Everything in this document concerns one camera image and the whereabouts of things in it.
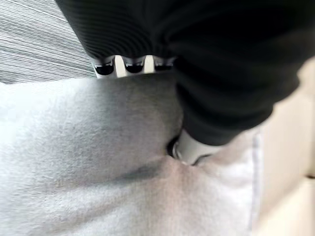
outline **black sweater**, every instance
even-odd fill
[[[92,58],[174,62],[184,128],[223,145],[266,120],[315,55],[314,0],[57,0]]]

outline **gray fleece fabric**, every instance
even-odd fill
[[[186,166],[181,121],[167,74],[1,86],[0,235],[249,235],[257,131]]]

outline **silver metal part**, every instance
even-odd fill
[[[224,146],[210,146],[193,139],[185,130],[180,134],[174,144],[173,155],[185,165],[194,165],[199,158],[211,156],[220,151]]]

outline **black sleeve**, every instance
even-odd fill
[[[205,144],[224,145],[266,120],[315,55],[313,0],[133,2],[152,40],[179,55],[184,128]]]

